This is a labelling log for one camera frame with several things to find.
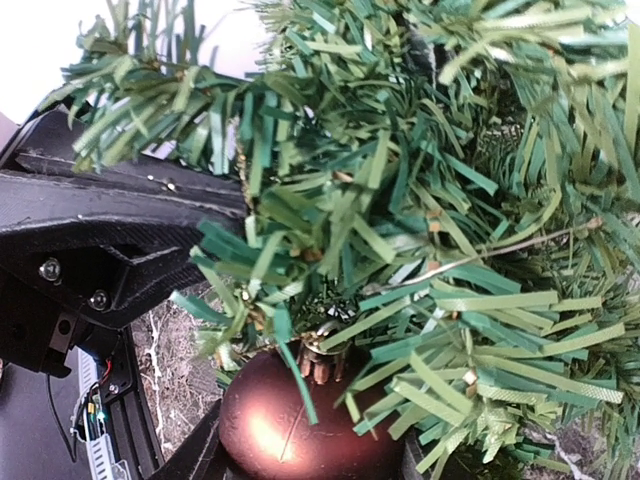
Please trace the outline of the small green christmas tree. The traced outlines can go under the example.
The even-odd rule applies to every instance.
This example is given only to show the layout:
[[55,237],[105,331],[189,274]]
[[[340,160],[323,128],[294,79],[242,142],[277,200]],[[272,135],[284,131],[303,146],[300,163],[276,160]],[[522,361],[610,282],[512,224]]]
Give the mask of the small green christmas tree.
[[607,479],[639,453],[639,26],[629,1],[260,1],[239,79],[198,60],[191,3],[111,2],[45,106],[82,172],[165,148],[233,175],[248,209],[175,294],[229,386],[277,350],[370,358],[339,396],[362,435],[549,465],[531,427],[598,418]]

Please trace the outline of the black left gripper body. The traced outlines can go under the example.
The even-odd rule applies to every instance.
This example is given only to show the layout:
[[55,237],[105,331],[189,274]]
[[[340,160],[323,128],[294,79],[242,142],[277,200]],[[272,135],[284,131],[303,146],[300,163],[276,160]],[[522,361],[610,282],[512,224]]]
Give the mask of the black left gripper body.
[[1,261],[1,358],[65,378],[69,352],[110,359],[122,333],[107,320],[123,268],[114,260]]

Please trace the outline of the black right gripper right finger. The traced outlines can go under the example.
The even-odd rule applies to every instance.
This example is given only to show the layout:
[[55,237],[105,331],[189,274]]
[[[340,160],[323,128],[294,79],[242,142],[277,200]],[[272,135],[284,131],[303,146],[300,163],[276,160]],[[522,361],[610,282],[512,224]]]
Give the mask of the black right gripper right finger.
[[[404,437],[403,457],[399,467],[400,480],[432,479],[436,471],[437,462],[434,462],[424,473],[417,471],[417,465],[436,446],[436,442],[422,446],[418,437],[419,432],[416,429],[409,429]],[[472,453],[464,449],[456,450],[445,462],[440,479],[476,479],[477,474],[474,462],[475,459]]]

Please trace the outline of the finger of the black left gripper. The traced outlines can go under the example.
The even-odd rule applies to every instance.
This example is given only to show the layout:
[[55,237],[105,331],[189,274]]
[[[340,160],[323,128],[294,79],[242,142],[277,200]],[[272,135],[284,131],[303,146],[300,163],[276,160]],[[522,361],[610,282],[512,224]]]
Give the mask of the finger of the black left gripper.
[[98,173],[75,171],[73,144],[85,130],[54,109],[11,137],[1,151],[2,227],[129,221],[191,229],[203,219],[234,233],[243,227],[246,209],[235,180],[148,155]]
[[1,267],[86,320],[120,329],[202,275],[194,227],[23,227],[1,230]]

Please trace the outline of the dark red bauble ornament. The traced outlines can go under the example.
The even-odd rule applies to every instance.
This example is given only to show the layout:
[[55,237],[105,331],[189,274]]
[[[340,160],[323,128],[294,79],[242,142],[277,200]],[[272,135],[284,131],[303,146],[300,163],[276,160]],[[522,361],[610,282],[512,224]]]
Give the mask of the dark red bauble ornament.
[[311,423],[294,374],[277,350],[255,355],[223,395],[219,438],[249,479],[393,479],[404,445],[388,432],[391,414],[359,435],[338,401],[369,360],[349,350],[341,381],[306,378],[317,423]]

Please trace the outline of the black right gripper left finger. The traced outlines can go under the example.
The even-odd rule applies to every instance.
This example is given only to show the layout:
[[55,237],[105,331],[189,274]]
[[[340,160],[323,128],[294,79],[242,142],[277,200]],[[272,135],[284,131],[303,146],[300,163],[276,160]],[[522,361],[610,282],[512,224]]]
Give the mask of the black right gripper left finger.
[[219,438],[221,400],[217,400],[176,452],[149,480],[231,479],[230,458]]

